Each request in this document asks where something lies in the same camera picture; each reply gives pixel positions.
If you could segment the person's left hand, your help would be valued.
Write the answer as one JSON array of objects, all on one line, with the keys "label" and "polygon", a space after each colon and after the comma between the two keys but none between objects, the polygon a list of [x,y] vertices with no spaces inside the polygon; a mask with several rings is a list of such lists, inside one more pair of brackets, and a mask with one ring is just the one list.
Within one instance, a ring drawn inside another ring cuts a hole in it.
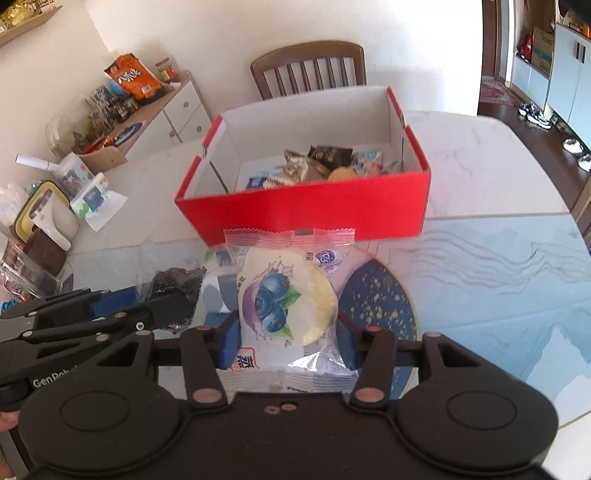
[{"label": "person's left hand", "polygon": [[0,432],[6,432],[15,428],[19,423],[20,412],[0,412]]}]

